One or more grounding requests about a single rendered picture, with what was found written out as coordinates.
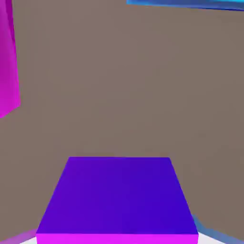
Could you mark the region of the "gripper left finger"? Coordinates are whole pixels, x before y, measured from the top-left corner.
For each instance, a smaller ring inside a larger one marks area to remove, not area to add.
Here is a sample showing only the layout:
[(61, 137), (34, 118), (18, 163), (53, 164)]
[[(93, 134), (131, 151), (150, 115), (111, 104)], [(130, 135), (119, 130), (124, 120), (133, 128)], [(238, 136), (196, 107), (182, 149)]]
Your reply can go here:
[(36, 235), (37, 229), (32, 229), (27, 232), (21, 233), (17, 236), (13, 236), (11, 238), (8, 238), (4, 241), (0, 241), (0, 244), (20, 244), (22, 242), (25, 242), (31, 238), (34, 238)]

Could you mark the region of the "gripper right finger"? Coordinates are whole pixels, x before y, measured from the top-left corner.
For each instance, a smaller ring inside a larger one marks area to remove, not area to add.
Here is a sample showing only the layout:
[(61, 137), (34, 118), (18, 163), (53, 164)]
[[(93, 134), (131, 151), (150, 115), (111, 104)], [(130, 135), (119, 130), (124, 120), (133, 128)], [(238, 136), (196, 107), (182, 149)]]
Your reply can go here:
[(199, 233), (198, 244), (244, 244), (242, 240), (205, 227), (195, 215), (193, 219)]

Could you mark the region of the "large magenta box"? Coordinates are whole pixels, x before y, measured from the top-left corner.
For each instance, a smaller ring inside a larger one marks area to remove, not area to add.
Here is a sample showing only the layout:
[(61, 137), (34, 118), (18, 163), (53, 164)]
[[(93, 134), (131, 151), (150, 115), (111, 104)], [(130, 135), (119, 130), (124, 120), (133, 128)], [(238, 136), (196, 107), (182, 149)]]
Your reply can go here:
[(0, 118), (20, 106), (12, 0), (0, 0)]

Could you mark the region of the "large blue box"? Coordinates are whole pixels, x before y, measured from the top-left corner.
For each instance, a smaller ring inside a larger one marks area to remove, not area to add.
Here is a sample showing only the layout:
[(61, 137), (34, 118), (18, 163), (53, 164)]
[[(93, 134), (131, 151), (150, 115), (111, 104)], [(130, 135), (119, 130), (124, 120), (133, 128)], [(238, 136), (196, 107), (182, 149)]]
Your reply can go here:
[(244, 11), (244, 0), (126, 0), (127, 4)]

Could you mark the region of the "small magenta cube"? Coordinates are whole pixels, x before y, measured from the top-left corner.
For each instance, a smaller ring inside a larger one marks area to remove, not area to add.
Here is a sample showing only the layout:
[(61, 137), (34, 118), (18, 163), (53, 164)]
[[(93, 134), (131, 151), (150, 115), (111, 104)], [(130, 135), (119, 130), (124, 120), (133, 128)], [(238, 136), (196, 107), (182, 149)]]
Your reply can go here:
[(37, 244), (198, 244), (168, 157), (71, 157)]

